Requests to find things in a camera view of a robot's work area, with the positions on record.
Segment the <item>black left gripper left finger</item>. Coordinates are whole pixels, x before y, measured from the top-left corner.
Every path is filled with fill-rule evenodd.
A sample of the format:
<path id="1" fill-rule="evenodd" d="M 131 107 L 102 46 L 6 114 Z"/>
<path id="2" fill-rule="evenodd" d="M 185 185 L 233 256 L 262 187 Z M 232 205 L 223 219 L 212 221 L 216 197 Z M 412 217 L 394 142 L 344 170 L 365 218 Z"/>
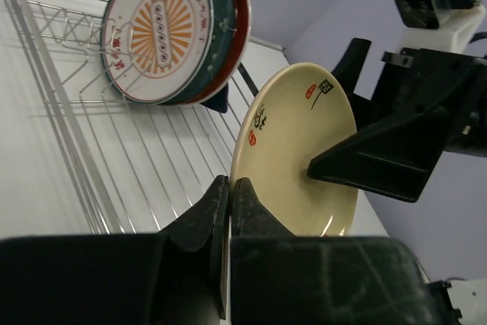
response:
<path id="1" fill-rule="evenodd" d="M 3 324 L 217 324 L 226 315 L 226 176 L 166 228 L 1 242 Z"/>

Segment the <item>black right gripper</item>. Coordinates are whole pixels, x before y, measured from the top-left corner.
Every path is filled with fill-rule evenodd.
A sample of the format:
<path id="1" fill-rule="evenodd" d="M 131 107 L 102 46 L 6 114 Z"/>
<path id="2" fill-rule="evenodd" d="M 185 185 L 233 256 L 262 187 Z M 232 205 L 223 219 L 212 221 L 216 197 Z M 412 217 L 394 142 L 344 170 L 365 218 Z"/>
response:
<path id="1" fill-rule="evenodd" d="M 416 202 L 443 150 L 486 156 L 486 59 L 430 49 L 385 52 L 369 100 L 355 87 L 370 46 L 353 38 L 332 71 L 359 132 L 311 159 L 307 176 Z"/>

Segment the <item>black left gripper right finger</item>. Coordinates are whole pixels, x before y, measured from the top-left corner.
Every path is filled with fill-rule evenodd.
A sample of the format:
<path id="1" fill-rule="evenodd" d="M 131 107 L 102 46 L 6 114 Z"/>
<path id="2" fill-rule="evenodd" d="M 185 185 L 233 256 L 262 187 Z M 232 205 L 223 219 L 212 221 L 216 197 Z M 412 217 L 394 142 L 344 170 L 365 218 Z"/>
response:
<path id="1" fill-rule="evenodd" d="M 298 237 L 251 181 L 231 193 L 233 324 L 457 324 L 445 281 L 426 283 L 413 252 L 388 237 Z"/>

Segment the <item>small beige plate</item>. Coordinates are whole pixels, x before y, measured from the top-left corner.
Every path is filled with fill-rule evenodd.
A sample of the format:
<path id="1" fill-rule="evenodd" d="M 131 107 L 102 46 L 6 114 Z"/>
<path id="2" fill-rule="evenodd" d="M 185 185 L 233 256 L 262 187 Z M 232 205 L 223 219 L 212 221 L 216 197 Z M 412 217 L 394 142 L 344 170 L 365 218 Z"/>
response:
<path id="1" fill-rule="evenodd" d="M 322 321 L 319 246 L 349 233 L 358 191 L 307 168 L 355 132 L 345 92 L 319 65 L 285 67 L 254 98 L 230 173 L 232 323 Z"/>

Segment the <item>dark blue leaf-shaped plate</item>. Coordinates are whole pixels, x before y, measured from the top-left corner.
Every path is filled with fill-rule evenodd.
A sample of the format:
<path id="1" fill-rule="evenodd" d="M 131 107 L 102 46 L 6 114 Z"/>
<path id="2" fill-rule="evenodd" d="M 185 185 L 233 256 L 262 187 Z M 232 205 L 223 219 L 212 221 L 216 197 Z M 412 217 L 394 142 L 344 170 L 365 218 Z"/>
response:
<path id="1" fill-rule="evenodd" d="M 201 105 L 217 113 L 226 113 L 228 111 L 228 92 L 229 86 L 226 84 L 218 93 L 202 102 Z"/>

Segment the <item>red plate with turquoise flower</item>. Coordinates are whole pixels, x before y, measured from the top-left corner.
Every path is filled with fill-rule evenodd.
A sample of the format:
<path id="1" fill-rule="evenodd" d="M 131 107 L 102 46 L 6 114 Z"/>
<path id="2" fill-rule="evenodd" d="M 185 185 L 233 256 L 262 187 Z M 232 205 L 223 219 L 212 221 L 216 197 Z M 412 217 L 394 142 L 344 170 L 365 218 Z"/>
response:
<path id="1" fill-rule="evenodd" d="M 234 26 L 229 27 L 231 44 L 225 54 L 222 66 L 218 68 L 216 76 L 211 82 L 186 104 L 200 104 L 218 93 L 236 71 L 250 38 L 252 25 L 252 8 L 250 0 L 233 0 L 233 13 L 236 17 Z"/>

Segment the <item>teal plate with white blossoms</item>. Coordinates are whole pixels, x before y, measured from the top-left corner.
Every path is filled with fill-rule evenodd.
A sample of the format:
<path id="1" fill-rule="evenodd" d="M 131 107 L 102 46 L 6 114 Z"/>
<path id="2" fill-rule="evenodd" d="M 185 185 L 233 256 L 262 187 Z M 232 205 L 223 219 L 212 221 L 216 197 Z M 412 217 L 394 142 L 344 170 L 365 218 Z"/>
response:
<path id="1" fill-rule="evenodd" d="M 209 99 L 217 86 L 217 75 L 226 59 L 236 24 L 234 0 L 212 0 L 213 31 L 208 53 L 195 78 L 166 105 L 199 103 Z"/>

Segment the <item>white plate with orange sunburst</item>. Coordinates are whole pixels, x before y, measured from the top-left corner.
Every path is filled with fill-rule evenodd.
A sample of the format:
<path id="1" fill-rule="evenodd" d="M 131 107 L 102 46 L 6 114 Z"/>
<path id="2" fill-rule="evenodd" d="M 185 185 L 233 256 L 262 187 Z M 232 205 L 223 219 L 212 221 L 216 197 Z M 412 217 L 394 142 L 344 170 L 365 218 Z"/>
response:
<path id="1" fill-rule="evenodd" d="M 109 0 L 100 43 L 114 88 L 143 104 L 176 97 L 208 54 L 213 10 L 212 0 Z"/>

